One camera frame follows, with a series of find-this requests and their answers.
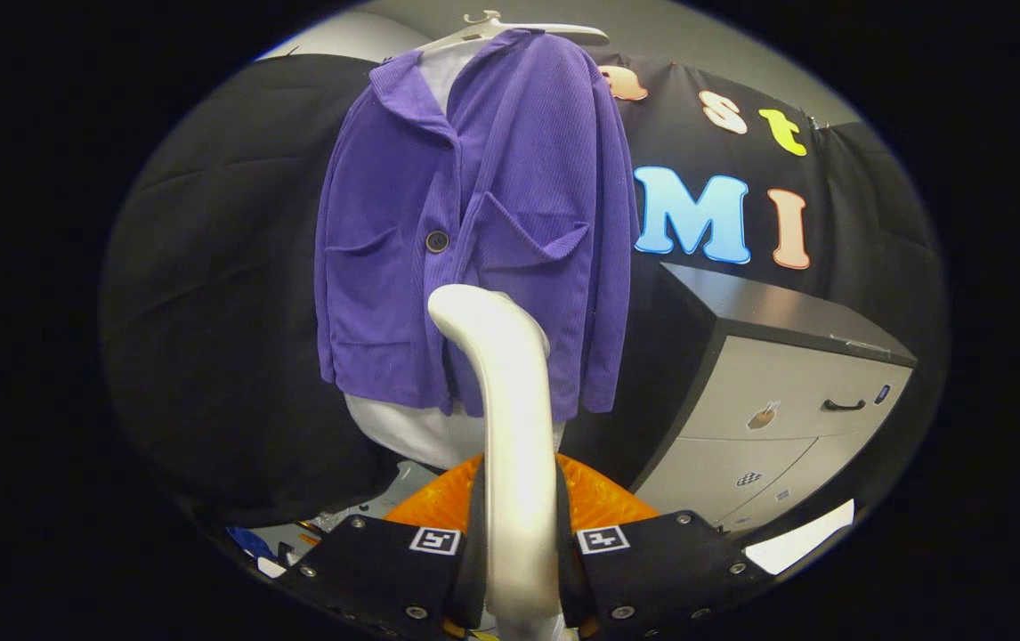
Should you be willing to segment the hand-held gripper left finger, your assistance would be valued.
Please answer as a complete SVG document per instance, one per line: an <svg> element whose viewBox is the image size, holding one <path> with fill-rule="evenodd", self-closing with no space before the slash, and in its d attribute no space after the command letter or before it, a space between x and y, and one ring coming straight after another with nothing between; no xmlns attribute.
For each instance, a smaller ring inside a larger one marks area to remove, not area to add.
<svg viewBox="0 0 1020 641"><path fill-rule="evenodd" d="M484 612L484 458L474 456L388 514L351 514L277 587L372 640L464 640Z"/></svg>

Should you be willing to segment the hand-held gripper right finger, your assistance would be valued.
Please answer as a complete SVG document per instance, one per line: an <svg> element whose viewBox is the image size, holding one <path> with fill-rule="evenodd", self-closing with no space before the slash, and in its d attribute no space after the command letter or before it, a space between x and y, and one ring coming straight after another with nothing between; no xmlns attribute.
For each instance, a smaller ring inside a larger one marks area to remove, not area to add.
<svg viewBox="0 0 1020 641"><path fill-rule="evenodd" d="M556 480L560 604L580 640L697 640L706 621L773 588L696 512L661 514L562 454Z"/></svg>

